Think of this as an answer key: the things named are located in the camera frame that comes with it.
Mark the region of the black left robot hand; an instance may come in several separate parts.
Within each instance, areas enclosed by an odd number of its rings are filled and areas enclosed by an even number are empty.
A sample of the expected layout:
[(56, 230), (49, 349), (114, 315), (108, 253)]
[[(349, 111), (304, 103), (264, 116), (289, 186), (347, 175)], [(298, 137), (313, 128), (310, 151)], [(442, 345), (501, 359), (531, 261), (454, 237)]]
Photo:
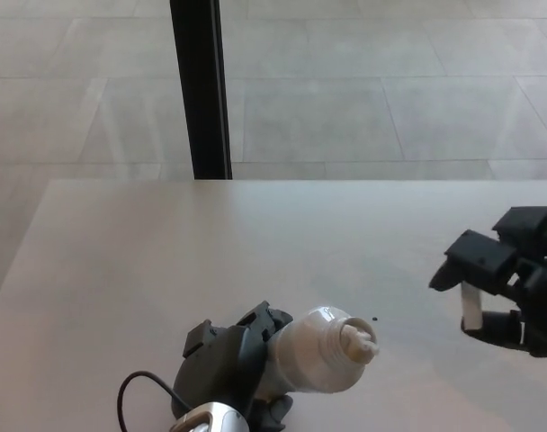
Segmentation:
[(289, 313), (263, 301), (237, 323), (215, 327), (205, 320), (187, 335), (173, 391), (181, 398), (171, 404), (176, 419), (208, 402), (237, 410), (251, 431), (282, 431), (292, 397), (257, 394), (265, 372), (267, 343), (293, 321)]

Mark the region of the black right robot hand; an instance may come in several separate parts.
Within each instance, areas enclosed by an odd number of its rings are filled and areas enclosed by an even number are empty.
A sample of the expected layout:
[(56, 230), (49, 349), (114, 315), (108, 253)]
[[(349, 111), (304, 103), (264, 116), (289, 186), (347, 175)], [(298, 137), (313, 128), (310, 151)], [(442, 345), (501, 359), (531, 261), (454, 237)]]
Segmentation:
[(461, 288), (461, 330), (505, 349), (547, 357), (547, 206), (510, 208), (496, 238), (467, 229), (429, 286)]

